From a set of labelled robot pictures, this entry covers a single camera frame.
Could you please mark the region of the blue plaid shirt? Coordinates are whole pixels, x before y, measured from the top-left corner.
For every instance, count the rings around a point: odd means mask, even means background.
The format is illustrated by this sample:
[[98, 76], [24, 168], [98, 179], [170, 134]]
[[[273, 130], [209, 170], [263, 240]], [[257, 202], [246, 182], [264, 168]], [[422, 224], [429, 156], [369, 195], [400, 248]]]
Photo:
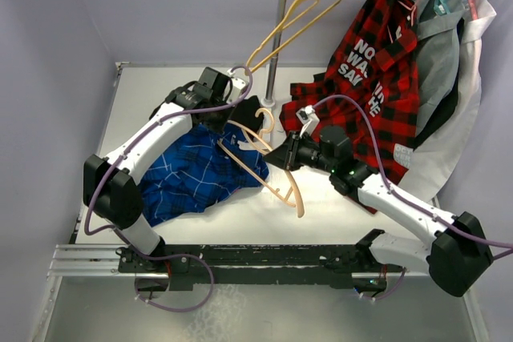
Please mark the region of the blue plaid shirt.
[[152, 227], [182, 214], [202, 213], [243, 188], [260, 187], [269, 169], [262, 154], [242, 150], [242, 130], [227, 124], [217, 134], [193, 127], [149, 167], [139, 190]]

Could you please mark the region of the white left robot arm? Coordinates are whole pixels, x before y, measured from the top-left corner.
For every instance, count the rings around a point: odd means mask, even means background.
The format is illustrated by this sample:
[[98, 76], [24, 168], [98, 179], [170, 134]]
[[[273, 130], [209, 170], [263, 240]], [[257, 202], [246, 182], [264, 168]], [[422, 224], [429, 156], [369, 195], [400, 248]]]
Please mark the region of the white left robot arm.
[[162, 268], [165, 242], [143, 214], [139, 183], [164, 151], [194, 126], [221, 131], [252, 84], [252, 78], [237, 77], [233, 69], [223, 73], [207, 66], [199, 79], [172, 90], [124, 144], [105, 156], [89, 156], [83, 165], [84, 232], [94, 235], [90, 222], [97, 215], [138, 251], [137, 263], [146, 271]]

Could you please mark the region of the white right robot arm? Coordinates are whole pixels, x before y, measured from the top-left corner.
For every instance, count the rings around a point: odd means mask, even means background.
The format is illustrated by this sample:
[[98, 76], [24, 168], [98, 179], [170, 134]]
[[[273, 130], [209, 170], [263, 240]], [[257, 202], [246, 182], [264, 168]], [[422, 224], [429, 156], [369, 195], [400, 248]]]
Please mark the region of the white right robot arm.
[[413, 234], [408, 239], [379, 230], [362, 241], [356, 259], [366, 271], [393, 264], [427, 274], [445, 293], [461, 297], [493, 263], [482, 225], [474, 215], [443, 211], [382, 178], [377, 168], [353, 156], [341, 127], [324, 127], [318, 141], [291, 131], [264, 160], [284, 171], [303, 166], [324, 171], [339, 194], [380, 211]]

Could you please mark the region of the red black plaid shirt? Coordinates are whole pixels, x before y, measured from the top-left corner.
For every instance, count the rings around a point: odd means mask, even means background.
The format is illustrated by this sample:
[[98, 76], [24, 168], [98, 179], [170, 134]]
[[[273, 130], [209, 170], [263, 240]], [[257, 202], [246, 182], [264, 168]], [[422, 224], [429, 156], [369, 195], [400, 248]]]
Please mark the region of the red black plaid shirt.
[[320, 119], [310, 135], [341, 127], [353, 156], [398, 183], [406, 167], [394, 158], [397, 146], [413, 144], [419, 108], [417, 27], [407, 21], [412, 0], [366, 0], [312, 82], [291, 84], [291, 99], [279, 119], [288, 135], [300, 132], [296, 112], [312, 105]]

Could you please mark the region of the white shirt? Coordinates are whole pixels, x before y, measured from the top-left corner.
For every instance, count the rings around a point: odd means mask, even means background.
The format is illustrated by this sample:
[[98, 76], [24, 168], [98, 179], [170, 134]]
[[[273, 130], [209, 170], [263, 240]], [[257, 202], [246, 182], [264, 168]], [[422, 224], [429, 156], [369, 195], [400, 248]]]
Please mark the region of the white shirt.
[[422, 144], [396, 147], [394, 156], [407, 167], [399, 187], [418, 198], [433, 199], [454, 171], [475, 124], [481, 102], [479, 64], [482, 36], [496, 11], [488, 0], [461, 0], [465, 6], [459, 48], [458, 104], [454, 114]]

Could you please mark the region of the grey shirt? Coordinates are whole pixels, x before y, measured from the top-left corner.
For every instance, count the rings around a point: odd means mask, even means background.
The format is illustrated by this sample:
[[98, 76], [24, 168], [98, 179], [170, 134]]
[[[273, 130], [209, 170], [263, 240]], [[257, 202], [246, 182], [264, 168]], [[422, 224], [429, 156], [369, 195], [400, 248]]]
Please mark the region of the grey shirt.
[[433, 6], [434, 0], [421, 0], [417, 8], [417, 145], [435, 133], [458, 104], [459, 48], [466, 9], [461, 0], [450, 0], [451, 13], [438, 16]]

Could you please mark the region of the black garment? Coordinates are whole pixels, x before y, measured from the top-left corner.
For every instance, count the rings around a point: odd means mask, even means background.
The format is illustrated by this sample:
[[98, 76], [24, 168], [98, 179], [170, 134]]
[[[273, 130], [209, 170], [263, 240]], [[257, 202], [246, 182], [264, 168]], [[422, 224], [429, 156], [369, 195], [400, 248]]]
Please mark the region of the black garment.
[[256, 95], [244, 99], [237, 104], [232, 112], [230, 119], [237, 122], [254, 132], [258, 132], [263, 125], [264, 116], [256, 116], [257, 110], [261, 108], [260, 101]]

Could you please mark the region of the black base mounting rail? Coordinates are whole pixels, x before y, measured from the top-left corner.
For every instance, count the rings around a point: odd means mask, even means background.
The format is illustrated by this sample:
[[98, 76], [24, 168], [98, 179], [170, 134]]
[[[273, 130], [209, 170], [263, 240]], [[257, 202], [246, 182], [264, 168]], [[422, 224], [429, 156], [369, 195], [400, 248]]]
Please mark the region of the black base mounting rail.
[[197, 284], [322, 285], [381, 293], [386, 274], [400, 272], [378, 263], [354, 245], [167, 245], [169, 260], [150, 260], [119, 247], [119, 271], [140, 278], [170, 276], [168, 289], [191, 291]]

